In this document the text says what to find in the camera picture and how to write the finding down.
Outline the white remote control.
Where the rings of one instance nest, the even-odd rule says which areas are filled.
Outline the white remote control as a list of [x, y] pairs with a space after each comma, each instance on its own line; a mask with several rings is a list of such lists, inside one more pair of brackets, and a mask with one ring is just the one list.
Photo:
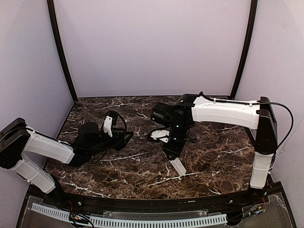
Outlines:
[[170, 160], [170, 163], [175, 168], [176, 172], [179, 176], [185, 176], [186, 175], [186, 169], [184, 165], [181, 163], [180, 159], [177, 157], [174, 160]]

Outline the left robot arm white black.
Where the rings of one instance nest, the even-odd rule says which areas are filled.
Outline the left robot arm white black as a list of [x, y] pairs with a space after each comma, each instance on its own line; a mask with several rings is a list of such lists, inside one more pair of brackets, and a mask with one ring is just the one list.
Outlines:
[[93, 122], [85, 123], [78, 129], [74, 142], [69, 144], [35, 131], [24, 119], [17, 118], [0, 132], [0, 166], [16, 172], [45, 194], [61, 191], [58, 181], [24, 153], [32, 152], [72, 167], [81, 167], [102, 152], [126, 147], [133, 132], [115, 125], [109, 116], [101, 128]]

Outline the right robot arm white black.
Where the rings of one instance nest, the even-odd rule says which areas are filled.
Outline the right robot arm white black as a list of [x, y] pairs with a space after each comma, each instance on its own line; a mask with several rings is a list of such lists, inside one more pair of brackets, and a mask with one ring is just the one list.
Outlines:
[[277, 141], [277, 121], [272, 108], [275, 104], [263, 96], [257, 101], [235, 101], [210, 98], [203, 93], [184, 94], [175, 105], [158, 103], [152, 109], [151, 120], [163, 127], [151, 131], [148, 139], [163, 142], [162, 150], [167, 159], [180, 176], [185, 176], [186, 169], [179, 156], [195, 123], [215, 122], [255, 130], [255, 156], [247, 196], [262, 197], [281, 145]]

